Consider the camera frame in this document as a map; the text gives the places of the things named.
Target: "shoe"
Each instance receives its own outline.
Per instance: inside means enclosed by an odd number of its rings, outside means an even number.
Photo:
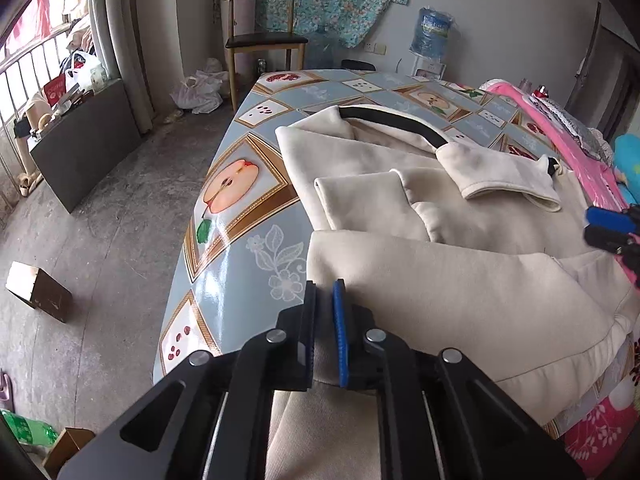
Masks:
[[[0,368],[0,408],[8,412],[14,411],[14,386],[11,377]]]

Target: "white plastic bag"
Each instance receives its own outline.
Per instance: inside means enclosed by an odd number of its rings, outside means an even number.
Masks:
[[[185,79],[171,93],[175,105],[194,114],[208,114],[222,104],[220,92],[228,92],[229,73],[222,72],[220,62],[210,57],[204,70]]]
[[[211,79],[189,76],[171,93],[171,99],[178,108],[191,110],[194,114],[208,114],[222,104],[218,93],[221,81]]]
[[[80,68],[74,68],[76,61],[82,62],[84,65]],[[65,70],[66,91],[71,90],[71,87],[76,83],[82,90],[91,90],[91,69],[101,66],[100,60],[91,54],[76,50],[71,55],[70,65],[71,68]]]

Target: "concrete floor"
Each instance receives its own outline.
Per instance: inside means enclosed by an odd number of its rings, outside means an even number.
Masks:
[[[0,367],[16,412],[105,428],[152,386],[166,298],[229,104],[146,136],[69,214],[46,183],[0,233],[0,280],[13,260],[43,268],[74,297],[62,324],[0,289]]]

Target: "table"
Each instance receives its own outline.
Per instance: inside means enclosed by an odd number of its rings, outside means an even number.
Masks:
[[[312,232],[278,151],[275,130],[331,105],[383,105],[427,120],[458,142],[559,158],[508,97],[424,77],[350,70],[261,76],[229,125],[207,173],[178,257],[154,381],[196,349],[238,350],[302,302]],[[240,200],[216,193],[241,174]],[[220,229],[225,236],[220,236]]]

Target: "pink blanket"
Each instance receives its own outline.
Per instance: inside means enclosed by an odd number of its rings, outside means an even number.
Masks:
[[[482,85],[482,89],[510,97],[536,121],[569,167],[575,171],[593,205],[612,211],[622,211],[627,207],[627,203],[616,185],[613,170],[603,162],[589,158],[568,132],[554,126],[549,116],[535,106],[533,101],[535,97],[526,95],[519,88],[503,80],[490,81],[488,84]],[[622,265],[621,258],[618,258],[618,262],[629,280],[635,283],[636,275]]]
[[[640,411],[640,347],[635,367],[623,381],[563,436],[564,448],[588,478],[595,478],[616,457],[638,422]]]

